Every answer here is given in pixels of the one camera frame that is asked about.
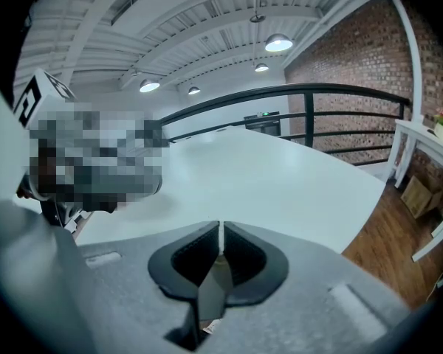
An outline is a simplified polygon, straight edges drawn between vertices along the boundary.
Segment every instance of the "ceiling beam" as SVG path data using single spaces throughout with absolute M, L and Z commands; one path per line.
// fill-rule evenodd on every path
M 282 71 L 284 72 L 284 68 L 281 66 L 282 60 L 284 59 L 283 56 L 277 55 L 272 58 L 258 58 L 257 60 L 262 63 L 265 63 L 269 67 L 269 72 L 277 72 Z M 195 77 L 192 77 L 191 79 L 187 79 L 185 81 L 182 81 L 177 85 L 178 90 L 185 90 L 188 89 L 192 83 L 204 85 L 213 82 L 213 78 L 219 77 L 219 75 L 230 74 L 238 74 L 240 70 L 247 70 L 254 72 L 253 62 L 251 60 L 230 64 L 229 66 L 221 66 L 220 68 L 215 68 L 210 71 L 204 72 L 203 74 L 195 74 Z
M 38 27 L 36 28 L 32 27 L 32 29 L 30 29 L 27 35 L 27 43 L 32 44 L 39 41 L 47 41 L 52 44 L 57 30 L 58 30 L 57 27 L 53 29 L 39 29 Z M 59 38 L 62 41 L 63 40 L 70 41 L 72 40 L 75 34 L 75 30 L 76 30 L 75 28 L 72 29 L 62 28 L 61 31 L 59 32 Z
M 65 9 L 69 0 L 38 0 L 35 6 L 36 15 L 46 15 L 47 10 L 52 9 Z M 92 7 L 91 1 L 73 0 L 72 8 L 78 12 L 86 12 Z
M 320 13 L 315 8 L 309 7 L 261 7 L 258 9 L 258 14 L 266 15 L 267 17 L 291 17 L 298 18 L 304 21 L 319 21 Z M 219 15 L 210 20 L 203 21 L 200 24 L 194 25 L 186 30 L 183 30 L 174 37 L 162 42 L 158 47 L 150 51 L 147 55 L 139 59 L 131 69 L 129 69 L 120 80 L 120 88 L 126 88 L 133 80 L 139 79 L 132 77 L 134 69 L 143 69 L 151 62 L 164 55 L 167 51 L 172 50 L 175 46 L 179 46 L 187 41 L 192 41 L 195 37 L 203 35 L 214 29 L 221 29 L 230 26 L 240 21 L 248 21 L 253 16 L 252 9 L 239 10 L 224 15 Z
M 59 41 L 55 47 L 70 46 L 71 41 Z M 38 55 L 35 52 L 43 50 L 41 54 L 49 54 L 52 51 L 53 45 L 51 41 L 38 41 L 32 43 L 25 43 L 21 48 L 21 57 L 27 58 L 29 56 Z
M 328 12 L 317 22 L 305 35 L 294 38 L 297 42 L 284 60 L 284 68 L 287 67 L 297 56 L 313 44 L 323 34 L 328 32 L 335 24 L 364 5 L 369 0 L 338 0 Z
M 115 1 L 116 0 L 95 0 L 87 11 L 85 17 L 79 25 L 77 32 L 75 33 L 69 51 L 67 52 L 65 64 L 66 69 L 61 75 L 61 81 L 64 84 L 70 84 L 80 53 L 86 45 L 90 35 L 94 31 L 94 28 L 98 25 L 102 17 L 106 14 Z
M 233 58 L 235 56 L 251 54 L 252 52 L 253 52 L 253 45 L 246 45 L 246 46 L 236 47 L 234 49 L 229 49 L 227 51 L 222 51 L 219 52 L 218 54 L 214 54 L 211 56 L 207 56 L 206 58 L 193 62 L 192 64 L 182 67 L 181 69 L 172 72 L 168 76 L 163 77 L 162 79 L 159 80 L 159 84 L 161 84 L 161 86 L 171 84 L 177 81 L 179 78 L 186 76 L 187 74 L 196 72 L 198 69 L 204 68 L 209 64 L 216 63 L 224 59 Z M 256 45 L 256 53 L 258 54 L 259 57 L 268 54 L 272 55 L 272 53 L 266 52 L 264 50 L 264 44 Z
M 83 72 L 79 74 L 79 78 L 75 80 L 70 86 L 71 89 L 73 86 L 82 85 L 87 83 L 99 83 L 106 81 L 108 83 L 113 83 L 117 81 L 118 73 L 116 71 L 91 71 L 91 72 Z
M 164 24 L 166 21 L 170 20 L 171 18 L 175 17 L 176 15 L 178 15 L 186 10 L 189 10 L 192 7 L 195 7 L 196 5 L 203 4 L 206 1 L 210 1 L 210 0 L 189 0 L 183 4 L 178 5 L 177 7 L 169 10 L 166 14 L 161 15 L 156 20 L 151 22 L 147 27 L 142 29 L 138 33 L 138 38 L 144 38 L 145 36 L 149 35 L 153 30 L 157 29 L 162 24 Z

